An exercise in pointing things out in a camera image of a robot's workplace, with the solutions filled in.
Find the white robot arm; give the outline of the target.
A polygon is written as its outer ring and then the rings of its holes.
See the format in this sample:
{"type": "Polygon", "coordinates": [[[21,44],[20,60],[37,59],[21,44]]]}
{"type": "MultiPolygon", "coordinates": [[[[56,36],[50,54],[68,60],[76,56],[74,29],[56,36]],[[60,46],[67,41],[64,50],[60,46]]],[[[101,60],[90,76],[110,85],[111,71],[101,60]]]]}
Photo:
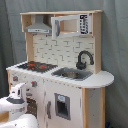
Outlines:
{"type": "Polygon", "coordinates": [[[9,113],[9,119],[0,123],[0,128],[39,128],[36,117],[27,114],[25,83],[15,85],[7,97],[0,98],[0,113],[3,112],[9,113]]]}

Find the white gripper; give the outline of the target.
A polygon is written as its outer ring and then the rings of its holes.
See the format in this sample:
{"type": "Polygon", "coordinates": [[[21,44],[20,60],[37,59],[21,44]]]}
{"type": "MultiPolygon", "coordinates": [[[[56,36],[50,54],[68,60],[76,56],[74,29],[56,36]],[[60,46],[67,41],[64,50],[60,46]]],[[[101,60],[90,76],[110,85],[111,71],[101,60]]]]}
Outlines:
{"type": "Polygon", "coordinates": [[[11,88],[7,101],[13,104],[23,104],[26,102],[26,84],[19,83],[11,88]]]}

